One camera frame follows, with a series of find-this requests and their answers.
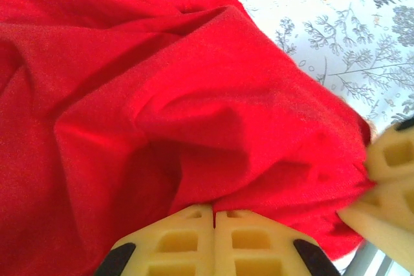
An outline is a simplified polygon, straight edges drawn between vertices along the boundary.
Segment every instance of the red fabric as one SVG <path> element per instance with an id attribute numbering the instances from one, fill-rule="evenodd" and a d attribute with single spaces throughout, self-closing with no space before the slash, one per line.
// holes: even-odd
<path id="1" fill-rule="evenodd" d="M 0 274 L 90 275 L 190 204 L 251 209 L 335 259 L 369 127 L 237 0 L 0 0 Z"/>

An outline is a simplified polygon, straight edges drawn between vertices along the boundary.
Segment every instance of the floral print tablecloth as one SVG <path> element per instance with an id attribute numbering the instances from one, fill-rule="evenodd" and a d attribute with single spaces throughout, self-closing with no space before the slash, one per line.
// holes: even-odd
<path id="1" fill-rule="evenodd" d="M 414 0 L 240 1 L 303 71 L 375 131 L 414 114 Z"/>

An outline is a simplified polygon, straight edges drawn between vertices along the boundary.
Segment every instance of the red cloth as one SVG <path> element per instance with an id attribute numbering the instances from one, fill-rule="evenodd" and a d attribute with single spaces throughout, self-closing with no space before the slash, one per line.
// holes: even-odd
<path id="1" fill-rule="evenodd" d="M 90 275 L 190 204 L 251 209 L 335 259 L 369 127 L 237 0 L 0 0 L 0 275 Z"/>

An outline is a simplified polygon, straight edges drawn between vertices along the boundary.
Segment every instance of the black rubber pad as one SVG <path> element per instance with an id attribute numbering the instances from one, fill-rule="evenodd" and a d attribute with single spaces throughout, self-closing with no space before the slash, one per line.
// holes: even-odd
<path id="1" fill-rule="evenodd" d="M 312 276 L 341 276 L 321 248 L 303 239 L 294 240 L 293 245 Z"/>
<path id="2" fill-rule="evenodd" d="M 112 249 L 96 270 L 94 276 L 121 276 L 136 246 L 132 242 Z"/>
<path id="3" fill-rule="evenodd" d="M 411 119 L 405 120 L 405 121 L 401 122 L 400 124 L 398 124 L 395 127 L 395 130 L 397 132 L 400 132 L 400 131 L 403 131 L 404 129 L 409 129 L 413 126 L 414 126 L 414 117 L 412 117 Z"/>

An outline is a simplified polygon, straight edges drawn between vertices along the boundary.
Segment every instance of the metal bar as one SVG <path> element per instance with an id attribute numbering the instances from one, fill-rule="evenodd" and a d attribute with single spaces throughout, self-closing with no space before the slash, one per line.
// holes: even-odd
<path id="1" fill-rule="evenodd" d="M 356 251 L 354 259 L 351 261 L 343 276 L 364 276 L 371 264 L 378 248 L 370 242 L 366 242 Z"/>
<path id="2" fill-rule="evenodd" d="M 375 276 L 387 276 L 389 270 L 391 269 L 391 266 L 393 265 L 393 262 L 393 259 L 386 255 Z"/>

